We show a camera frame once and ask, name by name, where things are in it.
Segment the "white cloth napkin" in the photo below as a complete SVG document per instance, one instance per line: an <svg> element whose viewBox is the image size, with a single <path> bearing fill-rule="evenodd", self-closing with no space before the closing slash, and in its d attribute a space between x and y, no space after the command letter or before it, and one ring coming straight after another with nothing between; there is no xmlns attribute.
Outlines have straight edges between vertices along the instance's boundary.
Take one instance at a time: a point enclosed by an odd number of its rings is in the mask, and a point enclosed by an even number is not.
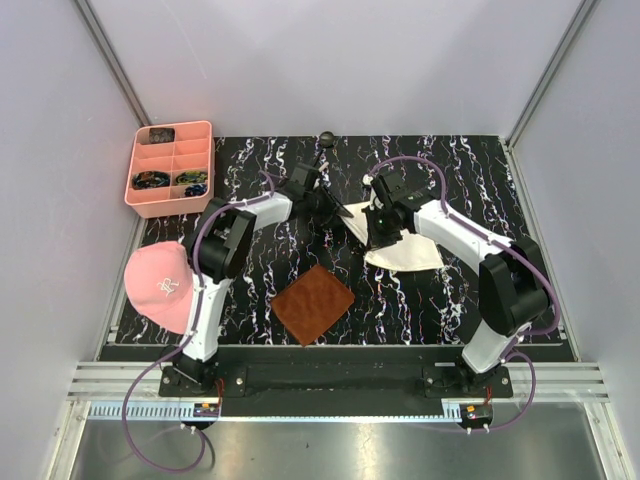
<svg viewBox="0 0 640 480"><path fill-rule="evenodd" d="M440 269L444 266L436 243L408 230L402 230L402 239L396 244L380 249L369 245L369 231L363 209L367 202L348 204L345 209L351 217L342 217L351 233L365 246L367 264L394 272L417 272Z"/></svg>

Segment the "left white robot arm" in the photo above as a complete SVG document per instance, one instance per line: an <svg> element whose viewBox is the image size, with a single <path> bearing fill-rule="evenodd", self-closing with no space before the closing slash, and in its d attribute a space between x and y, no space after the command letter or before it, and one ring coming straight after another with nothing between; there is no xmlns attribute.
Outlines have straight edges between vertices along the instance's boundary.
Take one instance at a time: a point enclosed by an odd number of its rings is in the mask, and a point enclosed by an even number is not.
<svg viewBox="0 0 640 480"><path fill-rule="evenodd" d="M195 230L183 245L193 271L193 301L186 332L172 362L167 384L181 384L196 396L208 394L216 382L219 324L234 279L249 257L255 232L309 217L322 225L339 224L350 213L321 179L321 169L300 164L290 177L261 173L268 187L261 195L227 202L209 201Z"/></svg>

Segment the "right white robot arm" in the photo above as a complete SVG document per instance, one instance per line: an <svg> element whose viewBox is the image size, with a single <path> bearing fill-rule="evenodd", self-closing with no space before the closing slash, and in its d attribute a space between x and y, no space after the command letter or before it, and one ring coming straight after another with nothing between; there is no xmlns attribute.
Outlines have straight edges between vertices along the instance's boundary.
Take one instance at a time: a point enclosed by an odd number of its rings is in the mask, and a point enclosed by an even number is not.
<svg viewBox="0 0 640 480"><path fill-rule="evenodd" d="M477 275L481 322L444 375L444 386L480 394L525 330L554 303L538 244L494 234L429 189L409 189L394 172L367 175L363 183L370 191L363 213L371 247L394 246L408 231L444 247Z"/></svg>

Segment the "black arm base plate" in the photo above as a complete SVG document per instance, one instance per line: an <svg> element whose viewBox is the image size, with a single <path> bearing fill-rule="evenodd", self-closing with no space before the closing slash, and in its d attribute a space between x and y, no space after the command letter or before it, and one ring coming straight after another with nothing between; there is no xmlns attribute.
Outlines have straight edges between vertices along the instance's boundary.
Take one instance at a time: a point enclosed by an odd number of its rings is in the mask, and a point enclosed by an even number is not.
<svg viewBox="0 0 640 480"><path fill-rule="evenodd" d="M506 368L461 384L461 350L446 346L222 346L197 384L163 369L162 397L222 396L225 418L427 417L443 400L510 399Z"/></svg>

